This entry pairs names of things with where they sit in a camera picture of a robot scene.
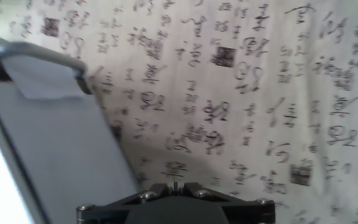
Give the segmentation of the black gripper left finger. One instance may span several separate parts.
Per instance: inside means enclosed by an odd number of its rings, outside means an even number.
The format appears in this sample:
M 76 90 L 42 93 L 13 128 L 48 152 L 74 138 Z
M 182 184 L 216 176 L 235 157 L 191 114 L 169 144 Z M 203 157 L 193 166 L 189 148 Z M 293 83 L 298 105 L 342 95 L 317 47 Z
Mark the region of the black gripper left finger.
M 149 189 L 120 199 L 107 205 L 84 204 L 76 208 L 77 224 L 107 222 L 124 223 L 130 210 L 138 205 L 172 196 L 174 188 L 168 184 L 153 184 Z

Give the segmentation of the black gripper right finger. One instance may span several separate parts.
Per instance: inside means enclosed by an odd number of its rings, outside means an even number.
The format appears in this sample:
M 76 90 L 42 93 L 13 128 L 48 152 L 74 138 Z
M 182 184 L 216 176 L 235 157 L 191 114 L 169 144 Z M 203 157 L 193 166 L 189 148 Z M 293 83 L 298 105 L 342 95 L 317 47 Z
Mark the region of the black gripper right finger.
M 197 182 L 185 183 L 178 188 L 178 196 L 202 202 L 196 208 L 220 223 L 275 223 L 275 202 L 269 199 L 245 201 L 203 187 Z

